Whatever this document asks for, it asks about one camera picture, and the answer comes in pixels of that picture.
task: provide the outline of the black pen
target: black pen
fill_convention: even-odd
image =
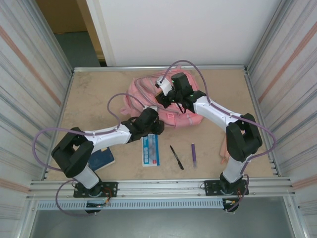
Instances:
[[[180,160],[179,160],[177,154],[175,153],[175,151],[174,151],[174,149],[173,149],[173,147],[172,147],[171,145],[170,145],[170,149],[172,150],[172,152],[173,152],[175,158],[177,159],[177,162],[178,162],[178,165],[179,165],[180,169],[181,169],[181,170],[184,170],[184,167],[183,167],[182,163],[180,162]]]

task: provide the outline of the wooden table surface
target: wooden table surface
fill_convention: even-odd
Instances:
[[[98,130],[116,125],[106,104],[109,98],[120,92],[126,92],[131,80],[151,75],[157,71],[116,71],[116,72],[77,72],[71,86],[61,127],[78,126],[81,130]],[[202,91],[202,80],[195,71],[190,71],[196,78]],[[202,70],[208,85],[210,97],[222,106],[240,113],[255,116],[249,91],[242,70]],[[120,114],[123,98],[117,97],[111,103],[111,109],[122,120],[129,116]],[[226,164],[221,165],[219,155],[224,131],[203,119],[201,124],[185,128],[166,127],[158,136],[160,166],[142,166],[141,141],[124,145],[111,146],[115,163],[98,170],[101,179],[205,179],[218,178]],[[195,143],[197,167],[193,167],[191,144]],[[180,170],[169,146],[172,145],[185,170]],[[245,173],[251,177],[273,176],[267,156],[254,159]],[[61,172],[49,171],[48,180],[65,180]]]

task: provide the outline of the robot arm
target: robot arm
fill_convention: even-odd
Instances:
[[[119,128],[113,131],[114,129],[116,126],[96,131],[72,128],[87,135],[67,133],[52,151],[52,157],[66,177],[78,180],[91,196],[100,193],[101,180],[87,165],[90,155],[111,145],[139,140],[149,133],[161,134],[164,131],[164,122],[159,120],[155,107],[146,107],[139,117],[123,121]]]
[[[202,115],[226,132],[227,149],[230,158],[227,167],[220,175],[221,189],[225,194],[234,191],[242,180],[241,170],[247,159],[255,154],[262,146],[262,139],[256,126],[240,121],[232,117],[242,117],[255,121],[251,114],[241,115],[234,113],[227,108],[211,100],[213,106],[208,102],[206,94],[201,91],[193,91],[187,76],[178,73],[172,76],[173,86],[166,78],[159,78],[156,87],[162,92],[156,96],[156,100],[165,108],[172,103],[178,103],[184,109]]]

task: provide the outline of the pink bag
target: pink bag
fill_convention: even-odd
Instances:
[[[183,72],[186,74],[190,85],[193,87],[193,90],[198,90],[198,85],[194,77],[185,70],[181,70],[180,66],[172,69],[166,76],[166,78],[171,82],[171,77],[174,74]],[[186,113],[182,114],[179,107],[176,104],[172,104],[168,108],[164,108],[159,104],[155,96],[161,91],[155,86],[157,78],[163,76],[165,71],[159,72],[157,74],[133,79],[132,83],[129,86],[127,91],[128,94],[131,94],[138,98],[144,105],[147,106],[157,106],[159,119],[165,122],[165,125],[180,127],[180,126],[189,126],[199,124],[203,116],[192,113],[189,110],[186,110]],[[125,106],[121,109],[121,113],[124,115],[129,114],[131,117],[138,117],[141,113],[142,106],[135,102],[134,99],[131,99],[128,96],[124,96]]]

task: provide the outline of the purple marker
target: purple marker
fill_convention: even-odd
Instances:
[[[196,150],[195,150],[195,144],[192,144],[192,154],[193,154],[194,167],[196,167],[196,166],[197,166],[197,161],[196,161]]]

